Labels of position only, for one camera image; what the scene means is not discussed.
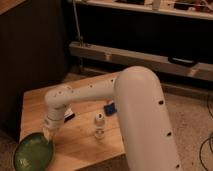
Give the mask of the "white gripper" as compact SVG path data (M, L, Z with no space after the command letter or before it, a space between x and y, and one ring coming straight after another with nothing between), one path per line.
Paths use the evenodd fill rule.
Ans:
M60 127L64 123L64 115L67 111L66 108L55 109L55 108L48 108L47 113L44 117L44 126L43 130L46 131L44 133L45 139L50 142L55 137L55 131L59 130Z

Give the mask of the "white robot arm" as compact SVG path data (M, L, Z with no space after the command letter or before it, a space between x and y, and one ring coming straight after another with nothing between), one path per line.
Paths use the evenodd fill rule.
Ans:
M117 76L73 88L58 86L45 94L44 136L51 140L72 102L113 100L130 171L182 171L161 83L146 67L133 66Z

